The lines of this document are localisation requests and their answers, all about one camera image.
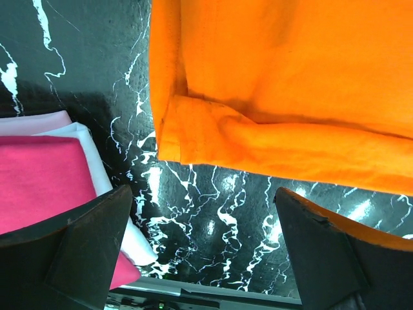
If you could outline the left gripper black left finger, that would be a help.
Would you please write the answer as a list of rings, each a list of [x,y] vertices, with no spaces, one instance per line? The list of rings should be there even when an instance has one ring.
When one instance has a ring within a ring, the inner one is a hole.
[[[132,206],[127,185],[1,235],[1,309],[103,309]]]

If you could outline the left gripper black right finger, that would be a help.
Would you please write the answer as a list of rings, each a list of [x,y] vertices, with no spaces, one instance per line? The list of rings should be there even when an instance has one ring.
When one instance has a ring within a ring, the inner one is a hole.
[[[274,202],[304,309],[412,309],[412,240],[284,187]]]

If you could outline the orange t shirt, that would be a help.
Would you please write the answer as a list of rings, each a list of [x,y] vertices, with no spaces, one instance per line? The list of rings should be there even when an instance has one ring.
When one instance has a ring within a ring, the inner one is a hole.
[[[158,157],[412,194],[411,1],[154,1]]]

